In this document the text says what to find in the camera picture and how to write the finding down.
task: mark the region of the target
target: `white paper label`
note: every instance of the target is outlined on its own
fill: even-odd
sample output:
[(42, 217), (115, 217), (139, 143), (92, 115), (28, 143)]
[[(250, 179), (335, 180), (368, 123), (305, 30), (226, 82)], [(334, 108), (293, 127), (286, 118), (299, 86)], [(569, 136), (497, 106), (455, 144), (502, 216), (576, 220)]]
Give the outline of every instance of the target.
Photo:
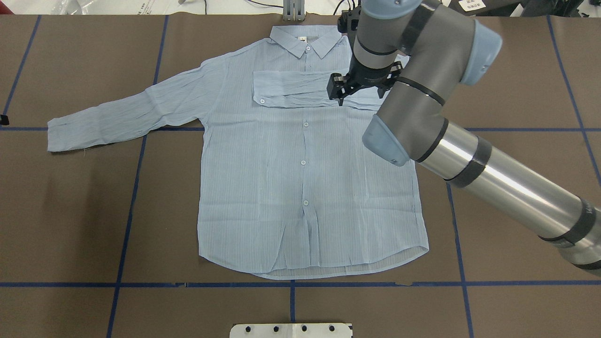
[(459, 1), (459, 4), (466, 12), (475, 11), (486, 7), (482, 0), (461, 0)]

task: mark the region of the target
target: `red object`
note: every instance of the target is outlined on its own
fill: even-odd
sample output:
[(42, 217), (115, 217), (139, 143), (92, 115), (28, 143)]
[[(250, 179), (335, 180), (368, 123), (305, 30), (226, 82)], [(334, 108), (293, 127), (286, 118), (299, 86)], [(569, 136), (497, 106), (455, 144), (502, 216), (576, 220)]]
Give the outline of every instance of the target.
[(13, 11), (9, 10), (6, 5), (0, 1), (0, 14), (14, 14)]

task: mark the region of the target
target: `shirt collar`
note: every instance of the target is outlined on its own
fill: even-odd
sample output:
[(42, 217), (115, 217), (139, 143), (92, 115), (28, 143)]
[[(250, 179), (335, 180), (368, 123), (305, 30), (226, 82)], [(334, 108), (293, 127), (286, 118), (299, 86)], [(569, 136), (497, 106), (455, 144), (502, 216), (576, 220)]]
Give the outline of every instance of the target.
[(342, 38), (336, 26), (273, 26), (269, 37), (297, 58), (305, 53), (307, 43), (298, 39), (299, 36), (315, 37), (317, 40), (309, 43), (319, 58), (323, 59)]

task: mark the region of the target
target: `white metal plate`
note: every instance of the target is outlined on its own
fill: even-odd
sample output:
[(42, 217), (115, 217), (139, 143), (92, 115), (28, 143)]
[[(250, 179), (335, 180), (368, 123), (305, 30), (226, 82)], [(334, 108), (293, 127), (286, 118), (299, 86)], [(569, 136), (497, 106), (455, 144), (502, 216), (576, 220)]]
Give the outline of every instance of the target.
[(352, 338), (352, 327), (344, 323), (238, 324), (231, 328), (230, 338)]

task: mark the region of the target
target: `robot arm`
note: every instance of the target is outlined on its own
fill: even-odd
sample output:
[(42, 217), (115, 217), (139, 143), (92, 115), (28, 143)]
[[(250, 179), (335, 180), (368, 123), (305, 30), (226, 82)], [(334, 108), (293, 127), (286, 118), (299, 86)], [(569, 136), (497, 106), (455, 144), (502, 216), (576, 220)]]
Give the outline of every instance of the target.
[[(379, 87), (380, 95), (390, 90), (363, 136), (368, 149), (398, 166), (413, 159), (509, 214), (576, 267), (601, 276), (601, 211), (441, 115), (458, 83), (472, 85), (486, 72), (501, 38), (439, 5), (363, 0), (339, 21), (353, 57), (349, 74), (331, 76), (330, 98), (342, 104), (362, 88)], [(393, 63), (397, 51), (411, 55), (403, 70)]]

